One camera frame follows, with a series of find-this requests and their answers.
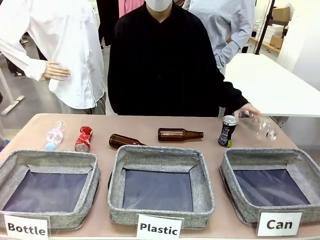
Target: can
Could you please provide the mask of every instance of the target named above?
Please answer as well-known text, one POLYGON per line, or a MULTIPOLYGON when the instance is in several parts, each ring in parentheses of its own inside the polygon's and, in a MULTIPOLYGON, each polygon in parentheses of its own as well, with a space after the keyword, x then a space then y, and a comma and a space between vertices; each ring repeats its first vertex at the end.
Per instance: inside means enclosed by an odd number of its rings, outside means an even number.
POLYGON ((92 137, 92 134, 94 132, 92 129, 88 126, 83 126, 80 128, 80 136, 75 142, 75 151, 76 152, 82 152, 82 153, 88 153, 90 150, 90 140, 92 137))
POLYGON ((222 131, 219 136, 218 143, 225 148, 230 148, 232 146, 231 136, 234 133, 238 124, 238 120, 235 116, 226 115, 223 117, 222 121, 222 131))

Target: fabric bin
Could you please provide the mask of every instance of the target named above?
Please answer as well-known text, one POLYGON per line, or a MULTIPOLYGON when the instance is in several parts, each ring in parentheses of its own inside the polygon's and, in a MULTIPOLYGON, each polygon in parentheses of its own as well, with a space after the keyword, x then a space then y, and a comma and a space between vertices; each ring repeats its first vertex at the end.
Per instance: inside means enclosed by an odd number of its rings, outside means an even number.
POLYGON ((98 189, 94 154, 17 150, 0 166, 0 228, 4 215, 49 217, 51 230, 81 227, 98 189))
POLYGON ((303 211, 320 221, 320 168, 300 149, 234 148, 224 153, 222 178, 238 218, 256 224, 260 211, 303 211))
POLYGON ((173 147, 120 147, 107 201, 111 221, 123 225, 137 225, 145 214, 184 218, 184 229, 203 229, 215 209, 203 154, 173 147))

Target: cardboard box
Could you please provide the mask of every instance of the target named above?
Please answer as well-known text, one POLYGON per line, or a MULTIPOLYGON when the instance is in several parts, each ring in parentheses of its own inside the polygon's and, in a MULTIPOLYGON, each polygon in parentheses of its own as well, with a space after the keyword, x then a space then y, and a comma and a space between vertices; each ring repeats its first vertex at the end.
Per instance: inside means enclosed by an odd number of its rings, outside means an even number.
POLYGON ((281 38, 280 35, 273 35, 271 37, 271 41, 270 41, 271 46, 273 46, 277 49, 281 49, 283 43, 284 43, 284 39, 281 38))
POLYGON ((289 22, 290 19, 290 7, 276 7, 272 10, 273 20, 280 22, 289 22))

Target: blue bottle cap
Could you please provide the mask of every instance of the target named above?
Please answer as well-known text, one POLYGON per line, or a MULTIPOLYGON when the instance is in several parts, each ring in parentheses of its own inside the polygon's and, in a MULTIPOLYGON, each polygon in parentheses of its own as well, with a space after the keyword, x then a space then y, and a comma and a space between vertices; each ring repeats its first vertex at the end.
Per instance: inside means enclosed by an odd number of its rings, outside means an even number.
POLYGON ((48 142, 46 145, 45 145, 45 150, 48 150, 48 151, 53 151, 53 150, 56 150, 56 145, 53 144, 52 142, 48 142))

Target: light blue shirt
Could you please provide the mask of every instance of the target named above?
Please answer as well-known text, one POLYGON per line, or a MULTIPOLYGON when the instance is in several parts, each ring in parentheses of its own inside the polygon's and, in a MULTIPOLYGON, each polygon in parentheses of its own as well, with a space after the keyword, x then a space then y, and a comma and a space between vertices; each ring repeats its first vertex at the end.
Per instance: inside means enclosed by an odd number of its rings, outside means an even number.
POLYGON ((255 21, 255 0, 186 0, 183 8, 205 26, 220 71, 245 45, 255 21))

